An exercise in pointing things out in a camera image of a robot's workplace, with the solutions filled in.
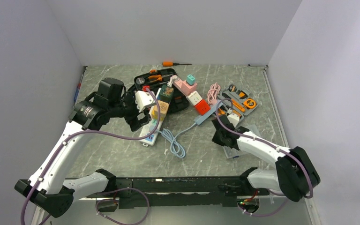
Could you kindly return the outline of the white power strip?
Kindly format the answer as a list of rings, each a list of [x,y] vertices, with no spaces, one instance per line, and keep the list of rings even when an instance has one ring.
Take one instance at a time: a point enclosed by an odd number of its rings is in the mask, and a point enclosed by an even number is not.
[[[154,120],[150,116],[150,121],[147,125],[144,125],[142,127],[142,130],[140,132],[140,137],[145,136],[147,134],[150,134],[145,139],[139,140],[144,147],[153,146],[158,138],[159,131],[161,130],[161,126],[163,124],[163,121],[160,120]]]

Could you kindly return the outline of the light blue power strip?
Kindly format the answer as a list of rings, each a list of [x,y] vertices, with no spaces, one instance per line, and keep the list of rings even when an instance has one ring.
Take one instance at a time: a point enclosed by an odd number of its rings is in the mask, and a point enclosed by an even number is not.
[[[221,101],[217,102],[213,106],[210,107],[210,109],[204,114],[204,115],[198,115],[194,119],[194,123],[197,125],[201,125],[205,120],[207,120],[212,114],[218,110],[219,107],[221,107],[223,103]]]

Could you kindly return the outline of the red cube adapter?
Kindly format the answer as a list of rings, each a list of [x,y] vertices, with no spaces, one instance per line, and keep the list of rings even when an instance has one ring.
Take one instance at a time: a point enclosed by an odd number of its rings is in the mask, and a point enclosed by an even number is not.
[[[210,110],[210,105],[204,99],[198,102],[194,107],[201,116],[205,115]]]

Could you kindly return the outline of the black tool case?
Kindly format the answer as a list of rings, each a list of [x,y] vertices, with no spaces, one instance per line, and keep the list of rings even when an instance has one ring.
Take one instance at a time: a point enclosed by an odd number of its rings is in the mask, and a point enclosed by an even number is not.
[[[148,73],[136,76],[134,84],[129,88],[129,91],[136,92],[149,88],[154,94],[157,94],[160,89],[164,90],[170,81],[170,78],[177,75],[173,68],[164,68],[159,70],[151,70]],[[174,85],[172,100],[169,103],[168,114],[178,113],[187,109],[190,105],[186,96],[182,94]]]

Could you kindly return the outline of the grey tool case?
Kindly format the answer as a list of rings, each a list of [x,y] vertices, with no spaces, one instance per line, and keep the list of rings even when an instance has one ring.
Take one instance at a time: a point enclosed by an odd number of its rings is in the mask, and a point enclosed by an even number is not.
[[[231,102],[224,101],[224,107],[226,111],[232,106],[232,113],[243,121],[257,106],[258,103],[252,98],[252,94],[247,89],[241,89],[234,83],[229,84],[227,87],[222,89],[218,94],[218,99],[222,100],[229,98]]]

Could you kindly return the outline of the white cube adapter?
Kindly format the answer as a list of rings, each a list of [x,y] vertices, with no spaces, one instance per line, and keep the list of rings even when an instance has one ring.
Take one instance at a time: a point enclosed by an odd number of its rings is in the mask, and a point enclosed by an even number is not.
[[[196,106],[203,99],[197,91],[191,92],[186,98],[193,106]]]

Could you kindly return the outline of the pink power strip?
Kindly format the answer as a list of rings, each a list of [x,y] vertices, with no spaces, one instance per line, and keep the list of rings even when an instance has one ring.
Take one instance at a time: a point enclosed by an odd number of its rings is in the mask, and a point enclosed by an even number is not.
[[[197,90],[197,83],[189,85],[186,81],[177,79],[173,81],[173,85],[184,95],[189,96],[192,92]]]

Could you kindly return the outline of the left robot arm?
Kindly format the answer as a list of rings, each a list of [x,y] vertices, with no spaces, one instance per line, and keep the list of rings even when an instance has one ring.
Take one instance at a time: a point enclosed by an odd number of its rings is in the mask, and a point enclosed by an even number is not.
[[[132,131],[150,120],[148,109],[158,102],[151,90],[127,90],[122,81],[105,78],[98,90],[75,104],[65,129],[43,164],[28,179],[21,179],[15,190],[54,218],[64,215],[73,202],[95,193],[112,196],[117,188],[116,176],[105,169],[91,175],[67,178],[84,146],[93,134],[112,118],[124,118]]]

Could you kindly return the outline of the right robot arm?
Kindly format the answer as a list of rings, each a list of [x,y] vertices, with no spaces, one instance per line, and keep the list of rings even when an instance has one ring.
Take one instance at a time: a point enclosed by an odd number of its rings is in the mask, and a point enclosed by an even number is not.
[[[272,167],[271,170],[251,167],[243,172],[239,184],[244,194],[266,189],[278,191],[293,202],[314,196],[314,188],[321,179],[303,148],[274,144],[245,127],[235,128],[226,117],[212,122],[216,129],[212,138],[214,143],[249,153]]]

